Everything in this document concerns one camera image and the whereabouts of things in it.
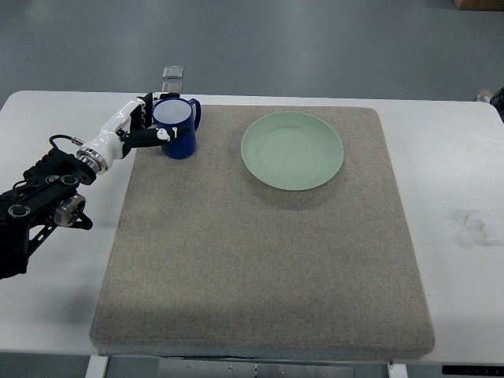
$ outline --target small metal object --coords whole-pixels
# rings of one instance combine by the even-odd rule
[[[51,176],[46,177],[46,182],[47,183],[52,183],[53,181],[55,181],[55,180],[57,180],[59,178],[60,178],[60,176],[58,176],[58,175],[51,175]]]
[[[70,139],[70,142],[76,144],[77,146],[82,146],[85,143],[82,139],[76,138],[75,136]]]
[[[75,185],[76,183],[79,182],[79,179],[77,179],[73,175],[64,175],[60,178],[60,181],[65,185]]]
[[[165,67],[163,71],[163,79],[182,79],[183,67],[179,67],[178,65],[171,65],[169,67]]]
[[[58,226],[70,227],[79,219],[79,211],[86,203],[82,195],[74,195],[61,201],[60,205],[54,210],[53,221]]]
[[[22,218],[30,213],[30,208],[25,205],[12,205],[7,212],[12,218]]]
[[[182,93],[182,83],[170,83],[168,81],[163,83],[163,92],[168,93]]]

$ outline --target cable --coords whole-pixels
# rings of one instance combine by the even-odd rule
[[[54,148],[57,148],[57,145],[56,143],[54,142],[55,139],[68,139],[68,140],[73,140],[74,138],[72,138],[71,136],[68,136],[68,135],[64,135],[64,134],[56,134],[56,135],[53,135],[49,138],[49,143],[52,147]]]

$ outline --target blue mug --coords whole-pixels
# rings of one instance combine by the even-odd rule
[[[193,112],[192,106],[196,107],[196,112]],[[202,106],[198,100],[166,98],[154,106],[152,118],[159,128],[184,130],[176,138],[161,146],[166,156],[172,159],[185,159],[195,152],[196,130],[202,119]]]

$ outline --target cardboard box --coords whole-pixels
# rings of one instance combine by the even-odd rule
[[[504,0],[454,0],[461,10],[504,10]]]

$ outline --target white table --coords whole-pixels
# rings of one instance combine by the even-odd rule
[[[0,111],[0,191],[49,149],[93,139],[135,94],[13,94]],[[202,104],[365,106],[380,115],[435,331],[415,363],[504,363],[504,125],[476,102],[184,95]],[[63,150],[75,153],[68,141]],[[0,351],[96,354],[88,332],[135,154],[90,187],[90,231],[58,229],[28,274],[0,281]]]

